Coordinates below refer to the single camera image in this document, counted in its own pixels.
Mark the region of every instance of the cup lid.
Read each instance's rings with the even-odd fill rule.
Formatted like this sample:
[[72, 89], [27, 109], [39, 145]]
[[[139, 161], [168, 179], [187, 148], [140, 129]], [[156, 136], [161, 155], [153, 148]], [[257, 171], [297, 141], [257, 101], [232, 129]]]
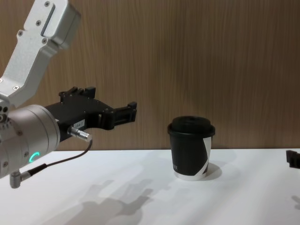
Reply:
[[197, 135], [199, 137], [211, 137], [215, 135], [215, 127], [210, 120], [198, 116], [180, 116], [173, 119], [168, 127], [169, 133], [182, 133]]

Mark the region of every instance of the cable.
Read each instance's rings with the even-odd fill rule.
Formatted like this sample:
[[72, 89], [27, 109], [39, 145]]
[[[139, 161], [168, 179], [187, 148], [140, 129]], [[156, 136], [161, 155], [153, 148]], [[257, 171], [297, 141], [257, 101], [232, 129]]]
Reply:
[[70, 157], [70, 158], [66, 158], [66, 159], [63, 159], [63, 160], [60, 160], [60, 161], [57, 161], [57, 162], [54, 162], [54, 163], [50, 163], [50, 164], [48, 164], [48, 165], [47, 165], [47, 164], [39, 165], [39, 166], [37, 166], [37, 167], [35, 167], [35, 168], [31, 169], [31, 170], [28, 170], [28, 173], [29, 173], [30, 176], [32, 177], [34, 174], [36, 174], [36, 173], [42, 171], [43, 169], [45, 169], [45, 168], [47, 168], [47, 167], [50, 167], [50, 166], [52, 166], [52, 165], [56, 165], [56, 164], [59, 164], [59, 163], [64, 163], [64, 162], [67, 162], [67, 161], [69, 161], [69, 160], [72, 160], [72, 159], [78, 158], [78, 157], [80, 157], [80, 156], [83, 156], [85, 153], [87, 153], [87, 152], [91, 149], [92, 144], [93, 144], [93, 140], [90, 140], [90, 143], [89, 143], [88, 147], [86, 148], [86, 150], [85, 150], [83, 153], [81, 153], [81, 154], [79, 154], [79, 155], [77, 155], [77, 156], [73, 156], [73, 157]]

